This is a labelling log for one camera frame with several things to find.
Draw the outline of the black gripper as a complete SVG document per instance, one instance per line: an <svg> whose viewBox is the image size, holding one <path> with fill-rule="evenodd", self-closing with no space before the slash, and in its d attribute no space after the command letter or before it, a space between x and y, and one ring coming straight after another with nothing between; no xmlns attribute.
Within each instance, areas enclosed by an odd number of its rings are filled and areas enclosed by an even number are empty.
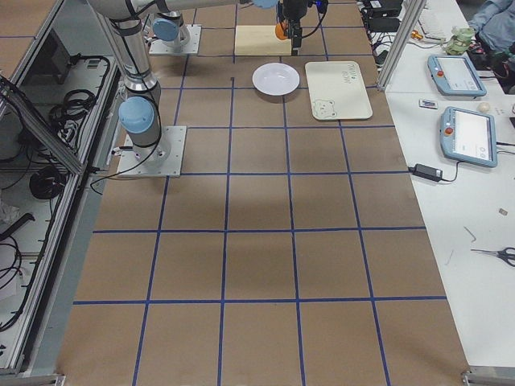
<svg viewBox="0 0 515 386"><path fill-rule="evenodd" d="M286 19L299 21L307 14L308 0L282 0L282 16L278 21L278 39L287 40L288 22ZM303 29L300 23L290 24L291 54L298 55L302 46Z"/></svg>

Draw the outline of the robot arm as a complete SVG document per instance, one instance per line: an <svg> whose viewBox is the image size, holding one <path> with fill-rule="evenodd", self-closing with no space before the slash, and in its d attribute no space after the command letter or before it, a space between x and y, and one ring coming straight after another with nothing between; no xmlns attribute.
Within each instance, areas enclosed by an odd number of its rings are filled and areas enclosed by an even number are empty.
<svg viewBox="0 0 515 386"><path fill-rule="evenodd" d="M276 26L279 37L290 40L291 54L298 55L303 40L308 35L303 35L301 20L306 16L307 10L312 6L312 1L156 1L155 4L160 14L179 12L195 8L225 6L228 4L251 4L261 9L276 8L278 25Z"/></svg>
<svg viewBox="0 0 515 386"><path fill-rule="evenodd" d="M89 5L108 23L106 34L123 73L128 99L119 109L122 126L129 135L138 162L166 158L169 145L162 139L159 116L160 84L152 71L146 42L144 18L155 15L169 22L159 39L175 42L188 38L182 12L197 8L232 5L232 1L90 1Z"/></svg>

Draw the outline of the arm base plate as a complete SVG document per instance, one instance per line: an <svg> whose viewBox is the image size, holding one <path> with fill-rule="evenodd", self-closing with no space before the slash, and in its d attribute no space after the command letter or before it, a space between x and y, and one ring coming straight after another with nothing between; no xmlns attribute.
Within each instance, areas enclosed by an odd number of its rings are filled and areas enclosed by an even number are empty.
<svg viewBox="0 0 515 386"><path fill-rule="evenodd" d="M178 178L182 171L183 153L187 136L186 126L164 126L162 136L156 148L146 149L133 146L127 134L117 166L120 177L167 177Z"/></svg>
<svg viewBox="0 0 515 386"><path fill-rule="evenodd" d="M184 24L177 27L173 23L153 23L155 39L150 44L149 54L197 55L200 49L201 25Z"/></svg>

